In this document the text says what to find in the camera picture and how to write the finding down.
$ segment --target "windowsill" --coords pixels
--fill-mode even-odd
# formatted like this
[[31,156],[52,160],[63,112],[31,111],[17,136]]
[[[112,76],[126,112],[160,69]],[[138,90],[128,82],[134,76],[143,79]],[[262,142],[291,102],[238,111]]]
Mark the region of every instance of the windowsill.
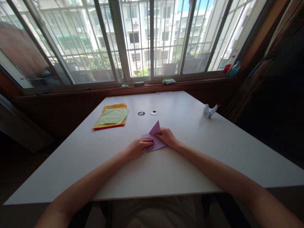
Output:
[[109,87],[109,88],[100,88],[100,89],[88,89],[81,91],[70,91],[70,92],[55,92],[45,95],[25,95],[21,97],[16,97],[15,100],[27,99],[27,98],[43,98],[43,97],[54,97],[62,95],[74,95],[74,94],[85,94],[85,93],[99,93],[103,92],[106,94],[106,97],[112,96],[124,96],[132,94],[144,94],[144,93],[154,93],[154,92],[163,92],[163,91],[182,91],[182,90],[195,90],[195,89],[208,89],[210,84],[213,84],[212,87],[228,87],[236,86],[239,84],[238,78],[211,78],[211,79],[197,79],[197,80],[186,80],[186,81],[177,81],[172,84],[162,84],[162,83],[153,83],[147,84],[144,86],[133,86],[130,85],[127,88],[120,87]]

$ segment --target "small box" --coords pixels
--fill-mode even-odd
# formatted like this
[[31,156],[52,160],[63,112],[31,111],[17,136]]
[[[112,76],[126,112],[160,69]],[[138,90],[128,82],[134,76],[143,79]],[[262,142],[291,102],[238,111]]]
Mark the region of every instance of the small box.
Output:
[[144,82],[134,82],[134,86],[144,86]]

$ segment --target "curtain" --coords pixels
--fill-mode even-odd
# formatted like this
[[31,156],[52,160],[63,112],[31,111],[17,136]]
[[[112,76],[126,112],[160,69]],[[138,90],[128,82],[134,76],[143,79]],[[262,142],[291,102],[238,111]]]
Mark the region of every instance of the curtain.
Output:
[[304,1],[298,0],[291,3],[283,16],[281,23],[270,42],[265,57],[257,64],[245,79],[229,103],[225,118],[236,123],[249,103],[254,93],[263,84],[263,80],[281,47],[304,25]]

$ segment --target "plastic bottle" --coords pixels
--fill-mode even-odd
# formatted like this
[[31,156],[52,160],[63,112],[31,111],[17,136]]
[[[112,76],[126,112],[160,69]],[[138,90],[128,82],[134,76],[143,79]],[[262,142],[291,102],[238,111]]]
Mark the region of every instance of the plastic bottle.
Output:
[[231,69],[229,76],[236,76],[240,68],[241,68],[241,61],[238,61],[236,65],[234,65],[233,68]]
[[223,70],[223,74],[226,74],[228,72],[228,70],[231,68],[233,62],[234,62],[234,58],[235,55],[231,56],[231,58],[229,59],[229,61],[226,63],[225,68]]

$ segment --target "blue bottle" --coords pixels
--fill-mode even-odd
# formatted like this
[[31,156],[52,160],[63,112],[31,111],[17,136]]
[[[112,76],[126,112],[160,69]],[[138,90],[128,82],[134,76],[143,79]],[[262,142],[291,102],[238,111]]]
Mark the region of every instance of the blue bottle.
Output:
[[229,76],[236,76],[238,70],[241,68],[241,61],[237,61],[236,65],[233,66]]

